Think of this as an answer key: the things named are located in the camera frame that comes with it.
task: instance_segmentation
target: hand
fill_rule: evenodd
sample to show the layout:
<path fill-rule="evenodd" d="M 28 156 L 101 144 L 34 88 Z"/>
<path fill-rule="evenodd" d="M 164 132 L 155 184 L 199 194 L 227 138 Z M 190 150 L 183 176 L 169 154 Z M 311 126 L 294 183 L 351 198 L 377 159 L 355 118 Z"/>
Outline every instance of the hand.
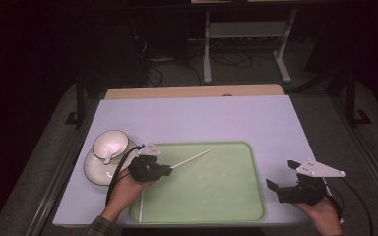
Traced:
<path fill-rule="evenodd" d="M 315 229 L 321 235 L 343 235 L 336 209 L 327 197 L 324 197 L 314 206 L 306 203 L 293 205 L 302 210 L 310 218 Z"/>
<path fill-rule="evenodd" d="M 101 216 L 115 223 L 121 212 L 133 203 L 146 188 L 154 182 L 138 182 L 130 175 L 128 168 L 118 174 L 118 182 L 112 190 L 109 203 Z"/>

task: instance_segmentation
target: chopstick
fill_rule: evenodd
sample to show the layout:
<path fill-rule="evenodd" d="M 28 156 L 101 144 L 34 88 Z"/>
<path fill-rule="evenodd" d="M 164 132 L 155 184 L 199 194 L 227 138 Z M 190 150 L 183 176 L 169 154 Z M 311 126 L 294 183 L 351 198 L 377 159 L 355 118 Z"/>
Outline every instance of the chopstick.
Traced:
<path fill-rule="evenodd" d="M 205 153 L 207 153 L 209 151 L 210 151 L 210 149 L 207 149 L 206 151 L 203 151 L 203 152 L 201 152 L 201 153 L 199 153 L 199 154 L 197 154 L 195 156 L 192 156 L 189 159 L 183 160 L 182 162 L 177 163 L 177 164 L 171 166 L 170 168 L 174 169 L 176 167 L 179 167 L 180 165 L 185 164 L 185 163 L 187 163 L 187 162 L 189 162 L 189 161 L 191 161 L 193 159 L 196 159 L 199 156 L 201 156 L 201 155 L 203 155 L 203 154 L 205 154 Z M 140 212 L 139 212 L 139 215 L 138 215 L 138 222 L 139 223 L 141 223 L 143 221 L 143 207 L 144 207 L 144 190 L 141 193 L 141 197 L 140 197 Z"/>
<path fill-rule="evenodd" d="M 189 162 L 189 161 L 191 161 L 191 160 L 193 160 L 193 159 L 195 159 L 195 158 L 197 158 L 197 157 L 199 157 L 199 156 L 201 156 L 201 155 L 203 155 L 203 154 L 205 154 L 205 153 L 207 153 L 207 152 L 209 152 L 209 151 L 210 151 L 210 149 L 207 149 L 206 151 L 201 152 L 201 153 L 199 153 L 199 154 L 197 154 L 197 155 L 195 155 L 195 156 L 192 156 L 192 157 L 190 157 L 189 159 L 183 160 L 182 162 L 177 163 L 177 164 L 171 166 L 170 168 L 174 169 L 174 168 L 176 168 L 176 167 L 179 167 L 180 165 L 182 165 L 182 164 L 184 164 L 184 163 L 186 163 L 186 162 Z"/>

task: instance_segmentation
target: cable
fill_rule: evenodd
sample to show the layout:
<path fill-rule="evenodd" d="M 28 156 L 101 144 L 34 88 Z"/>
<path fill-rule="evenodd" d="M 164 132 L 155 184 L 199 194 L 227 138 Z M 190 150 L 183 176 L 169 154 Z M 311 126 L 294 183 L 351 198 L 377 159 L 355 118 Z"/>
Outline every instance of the cable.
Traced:
<path fill-rule="evenodd" d="M 121 181 L 123 178 L 127 177 L 127 176 L 130 175 L 130 174 L 131 174 L 131 172 L 128 173 L 128 174 L 126 174 L 126 175 L 124 175 L 124 176 L 122 176 L 121 178 L 119 178 L 119 179 L 115 182 L 115 185 L 118 184 L 119 181 Z"/>
<path fill-rule="evenodd" d="M 109 184 L 109 188 L 108 188 L 108 192 L 106 194 L 106 200 L 105 200 L 105 205 L 107 205 L 109 203 L 109 200 L 110 200 L 110 196 L 112 194 L 112 191 L 113 191 L 113 188 L 115 187 L 116 183 L 118 183 L 116 181 L 116 179 L 118 178 L 118 174 L 119 172 L 121 171 L 121 168 L 122 166 L 124 165 L 125 161 L 127 160 L 128 158 L 128 155 L 135 149 L 141 149 L 143 148 L 144 145 L 142 146 L 135 146 L 135 147 L 132 147 L 130 150 L 128 150 L 121 158 L 121 161 L 119 161 L 118 163 L 118 166 L 116 166 L 116 169 L 115 169 L 115 173 L 113 174 L 113 177 L 112 177 L 112 180 Z"/>
<path fill-rule="evenodd" d="M 340 204 L 340 210 L 341 210 L 341 212 L 342 212 L 342 214 L 343 214 L 343 211 L 344 211 L 344 209 L 345 209 L 345 201 L 344 201 L 344 199 L 343 199 L 343 196 L 340 194 L 340 192 L 337 190 L 337 189 L 335 189 L 333 186 L 331 186 L 331 185 L 326 185 L 328 188 L 330 188 L 330 190 L 333 190 L 336 194 L 333 196 L 335 199 L 336 198 L 339 198 L 340 200 L 341 200 L 341 204 Z"/>
<path fill-rule="evenodd" d="M 363 205 L 364 210 L 366 211 L 367 219 L 369 221 L 370 236 L 372 236 L 373 235 L 373 221 L 372 221 L 372 217 L 370 215 L 370 212 L 369 212 L 369 209 L 368 209 L 366 203 L 364 202 L 361 195 L 355 190 L 355 188 L 351 184 L 349 184 L 344 178 L 340 178 L 340 179 L 355 193 L 355 195 L 361 201 L 361 204 Z"/>
<path fill-rule="evenodd" d="M 238 43 L 235 43 L 233 41 L 230 42 L 230 46 L 232 46 L 234 50 L 239 50 L 238 46 L 241 43 L 239 42 L 240 40 L 237 40 L 237 41 L 238 41 Z M 268 40 L 266 43 L 264 43 L 258 49 L 257 52 L 253 53 L 252 55 L 248 55 L 247 53 L 244 53 L 244 54 L 240 54 L 240 53 L 226 53 L 226 54 L 236 55 L 236 56 L 238 56 L 240 58 L 240 60 L 235 61 L 235 62 L 229 60 L 228 58 L 226 58 L 224 52 L 223 52 L 223 56 L 222 57 L 219 57 L 215 53 L 211 53 L 210 57 L 214 61 L 216 61 L 217 63 L 225 65 L 225 66 L 233 66 L 233 67 L 237 67 L 237 68 L 249 68 L 249 67 L 251 67 L 253 65 L 253 57 L 256 56 L 257 54 L 259 54 L 265 47 L 269 46 L 271 43 L 272 43 L 272 41 Z M 248 64 L 244 65 L 244 66 L 241 66 L 241 64 L 244 63 L 244 62 L 246 62 L 246 61 L 248 61 Z"/>
<path fill-rule="evenodd" d="M 328 200 L 330 200 L 330 202 L 334 205 L 334 208 L 336 209 L 338 220 L 340 221 L 343 218 L 344 200 L 343 200 L 343 197 L 340 195 L 340 193 L 336 189 L 328 186 L 325 182 L 321 182 L 321 183 L 319 183 L 315 186 L 312 185 L 312 184 L 309 184 L 305 181 L 297 181 L 297 183 L 299 185 L 307 186 L 308 188 L 311 188 L 311 189 L 313 189 L 317 192 L 320 192 L 320 193 L 321 193 L 321 191 L 323 191 L 324 192 L 323 196 L 325 196 Z M 341 202 L 342 202 L 341 205 L 339 204 L 337 199 L 334 198 L 333 195 L 329 195 L 329 193 L 327 193 L 327 188 L 330 188 L 330 190 L 334 190 L 334 192 L 336 192 L 336 194 L 341 199 Z"/>
<path fill-rule="evenodd" d="M 149 80 L 150 80 L 150 82 L 152 83 L 152 85 L 153 85 L 154 87 L 161 86 L 161 85 L 162 85 L 162 81 L 163 81 L 163 74 L 162 74 L 162 72 L 161 72 L 160 70 L 154 68 L 154 67 L 150 67 L 150 68 L 148 68 L 148 70 L 149 70 L 149 71 L 148 71 L 149 76 L 158 79 L 158 82 L 155 84 L 155 83 L 152 81 L 152 78 L 149 78 Z M 159 77 L 156 77 L 155 75 L 153 75 L 153 74 L 150 72 L 150 70 L 154 70 L 154 71 L 158 72 L 158 73 L 159 73 Z"/>
<path fill-rule="evenodd" d="M 145 39 L 139 36 L 134 36 L 134 39 L 137 39 L 138 42 L 143 41 L 143 48 L 141 49 L 141 52 L 137 52 L 137 56 L 140 57 L 140 59 L 144 58 L 144 52 L 147 49 L 147 42 Z"/>
<path fill-rule="evenodd" d="M 199 85 L 201 86 L 202 85 L 202 79 L 201 79 L 201 76 L 199 75 L 198 71 L 193 68 L 191 65 L 187 64 L 187 63 L 182 63 L 182 62 L 176 62 L 176 64 L 179 64 L 179 65 L 183 65 L 183 66 L 186 66 L 186 67 L 189 67 L 192 71 L 195 72 L 197 78 L 198 78 L 198 82 L 199 82 Z"/>

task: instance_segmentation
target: tray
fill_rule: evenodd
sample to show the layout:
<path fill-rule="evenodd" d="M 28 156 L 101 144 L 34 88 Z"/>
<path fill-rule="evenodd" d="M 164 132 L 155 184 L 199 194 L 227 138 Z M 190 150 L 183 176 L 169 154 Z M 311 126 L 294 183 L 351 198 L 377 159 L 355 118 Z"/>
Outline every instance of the tray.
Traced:
<path fill-rule="evenodd" d="M 264 200 L 251 147 L 244 142 L 156 144 L 160 164 L 174 165 L 207 149 L 208 153 L 175 168 L 131 205 L 142 224 L 193 224 L 259 221 Z"/>

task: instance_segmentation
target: bowl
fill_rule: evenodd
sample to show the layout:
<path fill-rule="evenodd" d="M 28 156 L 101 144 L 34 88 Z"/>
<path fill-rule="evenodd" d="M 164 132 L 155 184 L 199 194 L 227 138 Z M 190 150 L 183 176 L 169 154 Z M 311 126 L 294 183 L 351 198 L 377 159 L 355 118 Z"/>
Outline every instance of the bowl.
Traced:
<path fill-rule="evenodd" d="M 94 152 L 90 150 L 84 162 L 86 177 L 96 185 L 109 185 L 122 156 L 124 156 L 125 153 L 130 151 L 135 146 L 136 144 L 130 140 L 127 149 L 125 149 L 122 154 L 116 156 L 116 158 L 112 158 L 109 164 L 104 164 L 104 159 L 95 156 Z M 128 158 L 121 167 L 121 170 L 127 168 L 136 156 L 138 156 L 138 150 L 134 149 L 129 153 Z"/>
<path fill-rule="evenodd" d="M 107 131 L 94 140 L 94 155 L 101 159 L 115 158 L 128 147 L 128 136 L 119 130 Z"/>

